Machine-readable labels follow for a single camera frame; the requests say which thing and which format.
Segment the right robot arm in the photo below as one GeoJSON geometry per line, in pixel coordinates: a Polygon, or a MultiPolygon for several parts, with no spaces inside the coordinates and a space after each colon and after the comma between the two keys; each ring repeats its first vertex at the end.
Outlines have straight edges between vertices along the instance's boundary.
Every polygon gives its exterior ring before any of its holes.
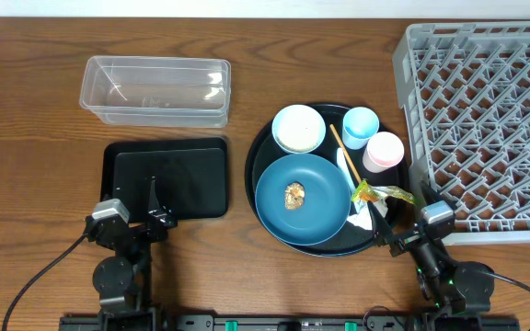
{"type": "Polygon", "coordinates": [[[367,204],[374,243],[387,245],[392,257],[411,255],[422,296],[438,311],[450,315],[487,312],[494,280],[490,268],[477,262],[455,262],[443,240],[455,229],[455,203],[421,182],[420,219],[407,231],[395,234],[377,208],[367,204]]]}

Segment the brown food scrap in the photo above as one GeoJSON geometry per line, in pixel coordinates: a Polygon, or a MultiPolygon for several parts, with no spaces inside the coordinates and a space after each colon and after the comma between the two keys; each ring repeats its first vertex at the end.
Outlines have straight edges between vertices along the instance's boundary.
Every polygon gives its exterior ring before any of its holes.
{"type": "Polygon", "coordinates": [[[305,202],[305,189],[299,182],[289,184],[284,191],[284,205],[287,210],[300,209],[305,202]]]}

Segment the dark blue plate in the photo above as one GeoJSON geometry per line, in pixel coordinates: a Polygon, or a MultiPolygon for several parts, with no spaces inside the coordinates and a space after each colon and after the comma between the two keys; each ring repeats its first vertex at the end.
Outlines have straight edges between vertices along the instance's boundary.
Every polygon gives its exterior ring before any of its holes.
{"type": "Polygon", "coordinates": [[[292,245],[316,245],[329,240],[346,223],[351,194],[339,169],[314,154],[289,154],[269,165],[255,192],[257,215],[264,228],[292,245]],[[304,188],[303,205],[285,207],[285,190],[304,188]]]}

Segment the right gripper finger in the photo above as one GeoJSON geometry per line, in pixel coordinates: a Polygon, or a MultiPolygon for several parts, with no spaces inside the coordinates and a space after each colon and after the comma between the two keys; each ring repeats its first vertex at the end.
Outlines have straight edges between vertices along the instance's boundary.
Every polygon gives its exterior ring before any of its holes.
{"type": "Polygon", "coordinates": [[[388,245],[393,235],[392,228],[371,201],[367,202],[367,207],[372,220],[374,244],[376,246],[388,245]]]}
{"type": "Polygon", "coordinates": [[[421,200],[424,206],[433,205],[437,202],[444,202],[445,204],[449,204],[448,199],[443,197],[440,193],[434,190],[427,182],[423,180],[420,182],[420,189],[422,195],[421,200]]]}

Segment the light blue bowl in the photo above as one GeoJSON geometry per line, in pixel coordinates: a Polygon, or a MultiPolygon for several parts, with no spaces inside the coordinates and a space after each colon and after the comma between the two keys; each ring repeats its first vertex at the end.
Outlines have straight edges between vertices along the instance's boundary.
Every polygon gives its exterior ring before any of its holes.
{"type": "Polygon", "coordinates": [[[326,136],[326,123],[319,112],[306,105],[281,109],[271,124],[271,134],[280,148],[289,154],[313,152],[326,136]]]}

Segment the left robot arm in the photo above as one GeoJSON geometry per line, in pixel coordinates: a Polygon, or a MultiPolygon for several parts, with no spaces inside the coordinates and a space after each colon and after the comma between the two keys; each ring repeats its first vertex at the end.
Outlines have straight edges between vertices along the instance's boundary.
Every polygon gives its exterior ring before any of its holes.
{"type": "Polygon", "coordinates": [[[166,240],[167,230],[178,225],[160,206],[155,181],[150,184],[147,215],[135,226],[130,219],[119,199],[101,201],[86,217],[86,239],[114,252],[96,266],[92,278],[104,314],[141,312],[151,305],[151,244],[166,240]]]}

